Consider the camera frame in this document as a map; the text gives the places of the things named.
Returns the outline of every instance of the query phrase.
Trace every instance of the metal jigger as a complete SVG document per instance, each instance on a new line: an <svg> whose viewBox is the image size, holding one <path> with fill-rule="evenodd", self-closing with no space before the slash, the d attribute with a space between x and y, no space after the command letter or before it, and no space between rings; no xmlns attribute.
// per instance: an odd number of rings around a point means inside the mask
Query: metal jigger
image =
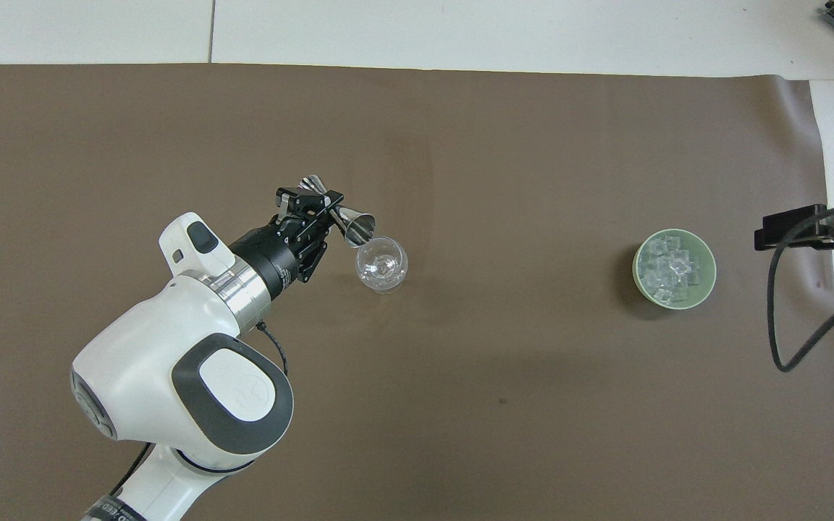
<svg viewBox="0 0 834 521"><path fill-rule="evenodd" d="M327 187L316 175L308 175L302 179L298 188L317 192L320 195L327 193ZM337 205L334 210L330 211L330 215L337 222L343 232L343 237L351 247L360 247L375 235L375 218L370 213L362 213L353 208Z"/></svg>

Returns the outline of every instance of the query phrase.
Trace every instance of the brown mat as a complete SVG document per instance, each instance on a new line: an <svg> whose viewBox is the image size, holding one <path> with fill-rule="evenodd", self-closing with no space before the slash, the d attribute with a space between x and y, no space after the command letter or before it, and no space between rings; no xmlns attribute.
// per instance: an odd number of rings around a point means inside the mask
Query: brown mat
<svg viewBox="0 0 834 521"><path fill-rule="evenodd" d="M410 276L374 294L331 238L269 317L291 429L188 518L834 519L834 331L775 370L751 248L825 200L807 83L236 65L0 66L0 519L82 517L136 455L69 370L168 280L163 227L235 240L307 174ZM718 260L694 310L632 284L665 227ZM790 352L834 289L786 257Z"/></svg>

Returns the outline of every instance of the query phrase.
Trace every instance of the green bowl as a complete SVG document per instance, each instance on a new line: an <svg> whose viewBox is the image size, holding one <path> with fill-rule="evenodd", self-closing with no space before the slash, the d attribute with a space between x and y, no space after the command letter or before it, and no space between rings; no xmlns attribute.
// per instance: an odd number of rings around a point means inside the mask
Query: green bowl
<svg viewBox="0 0 834 521"><path fill-rule="evenodd" d="M664 237L665 235L676 235L676 237L681 237L681 249L691 252L691 258L695 258L699 263L699 283L697 286L688 286L686 299L681 302L672 302L670 304L665 304L656 300L655 297L653 297L653 294L649 292L645 286L643 286L643 270L642 267L640 267L641 263L639 262L639 258L645 258L648 256L646 244L649 244L649 241L654 240L655 237ZM652 301L652 303L658 304L668 310L689 310L706 300L706 297L709 297L709 294L712 292L712 287L716 284L716 260L714 256L712 256L712 251L709 251L709 246L707 246L704 240L697 237L697 235L686 230L669 228L667 230L655 232L639 246L638 250L636 250L636 256L633 257L633 279L636 281L636 287L639 288L639 292L642 293L646 299Z"/></svg>

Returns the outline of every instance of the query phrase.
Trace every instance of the black cable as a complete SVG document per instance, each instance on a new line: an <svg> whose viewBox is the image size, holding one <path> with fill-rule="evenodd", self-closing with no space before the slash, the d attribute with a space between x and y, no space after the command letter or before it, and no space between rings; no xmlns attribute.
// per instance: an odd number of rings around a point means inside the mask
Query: black cable
<svg viewBox="0 0 834 521"><path fill-rule="evenodd" d="M153 443L145 443L143 445L140 454L137 454L137 459L135 459L135 461L133 461L133 463L130 464L130 468L128 469L128 471L125 473L125 475L123 475L122 478L120 478L120 481L118 482L118 484L115 485L115 488L113 488L109 492L110 496L115 495L115 492L117 492L125 484L125 481L127 481L128 478L130 478L130 475L133 474L133 471L137 470L137 467L140 466L140 462L142 462L143 458L146 457L146 452L149 451L150 447L153 447Z"/></svg>
<svg viewBox="0 0 834 521"><path fill-rule="evenodd" d="M790 362L787 362L786 364L782 363L780 359L780 352L778 352L778 337L775 333L774 324L774 280L775 275L778 272L778 261L780 260L781 254L788 246L790 246L791 242L793 242L797 235L801 234L801 232L809 226L812 226L818 221L831 216L834 216L834 208L822 211L798 222L798 224L792 227L787 234L784 234L784 237L781 237L780 242L778 242L778 246L775 247L774 256L771 257L771 266L768 269L767 274L767 333L768 341L771 344L771 358L774 359L775 366L777 366L778 370L781 370L782 373L791 372L791 370L794 369L798 363L800 363L800 360L804 359L804 356L806 356L806 354L813 349L813 346L821 340L825 333L834 327L834 313L832 313L832 316L830 316L820 327L818 327L817 330L814 331L813 334L811 334L807 341L804 342L804 346L800 347L800 350L794 354Z"/></svg>
<svg viewBox="0 0 834 521"><path fill-rule="evenodd" d="M260 322L256 324L256 329L262 331L269 337L269 340L272 340L272 343L275 344L275 349L279 350L279 356L282 357L282 372L285 373L285 376L288 376L288 359L285 358L285 352L282 350L282 344L279 343L278 340L275 339L275 336L272 333L269 333L269 329L266 327L265 322Z"/></svg>

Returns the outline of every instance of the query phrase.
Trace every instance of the white robotic arm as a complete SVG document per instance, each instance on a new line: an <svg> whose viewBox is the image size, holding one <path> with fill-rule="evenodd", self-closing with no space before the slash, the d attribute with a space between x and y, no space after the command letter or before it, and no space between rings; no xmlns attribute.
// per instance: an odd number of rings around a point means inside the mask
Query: white robotic arm
<svg viewBox="0 0 834 521"><path fill-rule="evenodd" d="M155 444L86 519L179 519L285 434L288 378L238 337L292 281L311 278L332 224L351 246L374 233L374 218L340 207L343 195L314 176L301 187L280 188L280 213L229 247L194 213L173 221L159 238L172 280L73 360L73 393L90 421L109 438Z"/></svg>

